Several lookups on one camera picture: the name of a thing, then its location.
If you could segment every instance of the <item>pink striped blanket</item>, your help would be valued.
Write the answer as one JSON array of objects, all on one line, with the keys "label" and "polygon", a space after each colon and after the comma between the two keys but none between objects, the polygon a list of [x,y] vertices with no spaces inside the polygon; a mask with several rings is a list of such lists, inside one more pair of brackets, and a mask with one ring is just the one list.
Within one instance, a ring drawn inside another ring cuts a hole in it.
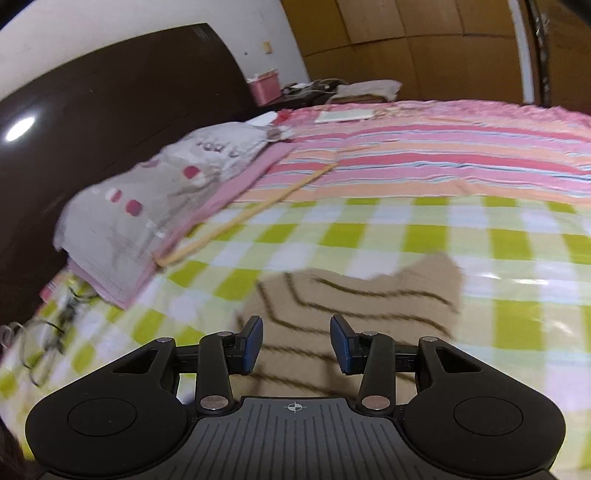
[{"label": "pink striped blanket", "polygon": [[370,120],[314,124],[291,113],[293,152],[240,201],[264,201],[327,163],[339,165],[292,201],[328,197],[491,195],[591,205],[591,117],[500,102],[395,102]]}]

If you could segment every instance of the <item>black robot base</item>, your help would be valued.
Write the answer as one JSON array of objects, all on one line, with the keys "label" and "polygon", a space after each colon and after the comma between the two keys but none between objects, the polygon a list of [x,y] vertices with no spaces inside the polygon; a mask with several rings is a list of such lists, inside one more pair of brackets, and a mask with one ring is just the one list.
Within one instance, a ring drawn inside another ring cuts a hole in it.
[{"label": "black robot base", "polygon": [[[252,372],[260,317],[237,334],[176,347],[159,338],[40,401],[25,427],[43,480],[552,479],[565,435],[545,396],[435,337],[396,345],[335,315],[330,338],[356,399],[236,403],[229,375]],[[396,405],[396,372],[417,396]],[[196,397],[175,397],[196,373]]]}]

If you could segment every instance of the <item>brown patterned cloth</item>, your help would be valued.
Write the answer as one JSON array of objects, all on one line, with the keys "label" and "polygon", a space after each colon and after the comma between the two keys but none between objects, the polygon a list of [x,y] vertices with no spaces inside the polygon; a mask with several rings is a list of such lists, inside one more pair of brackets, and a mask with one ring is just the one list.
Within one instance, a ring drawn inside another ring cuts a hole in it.
[{"label": "brown patterned cloth", "polygon": [[[396,275],[371,280],[326,270],[282,273],[260,281],[246,300],[265,322],[252,375],[232,376],[234,395],[355,397],[361,375],[346,377],[330,345],[330,318],[340,313],[356,332],[375,330],[398,343],[416,345],[433,335],[449,340],[459,310],[462,275],[445,254],[424,257]],[[416,394],[412,374],[398,374],[397,403]]]}]

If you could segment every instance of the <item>round black pad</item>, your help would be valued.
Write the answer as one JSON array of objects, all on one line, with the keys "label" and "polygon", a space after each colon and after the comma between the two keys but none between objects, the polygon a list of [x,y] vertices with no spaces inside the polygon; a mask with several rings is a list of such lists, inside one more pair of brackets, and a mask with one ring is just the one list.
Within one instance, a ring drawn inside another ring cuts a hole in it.
[{"label": "round black pad", "polygon": [[496,373],[445,375],[406,405],[402,428],[426,460],[463,476],[518,476],[552,464],[566,432],[560,410]]},{"label": "round black pad", "polygon": [[[187,430],[187,414],[174,395],[143,377],[90,375],[41,400],[25,426],[36,460],[67,476],[101,478],[166,457]],[[105,420],[111,427],[100,425]]]},{"label": "round black pad", "polygon": [[467,431],[489,437],[513,432],[523,422],[523,415],[511,402],[492,397],[464,400],[453,416]]},{"label": "round black pad", "polygon": [[68,423],[78,433],[89,437],[115,435],[135,421],[135,407],[118,398],[95,398],[75,406]]}]

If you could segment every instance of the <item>metal screw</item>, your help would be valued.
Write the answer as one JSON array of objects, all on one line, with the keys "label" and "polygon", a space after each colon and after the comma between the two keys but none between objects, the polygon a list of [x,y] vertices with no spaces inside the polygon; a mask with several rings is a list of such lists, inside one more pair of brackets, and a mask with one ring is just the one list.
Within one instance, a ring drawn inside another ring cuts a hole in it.
[{"label": "metal screw", "polygon": [[203,397],[199,404],[206,410],[221,410],[228,405],[229,401],[221,395],[208,395]]},{"label": "metal screw", "polygon": [[383,410],[390,406],[390,401],[382,395],[370,395],[365,397],[361,404],[370,410]]}]

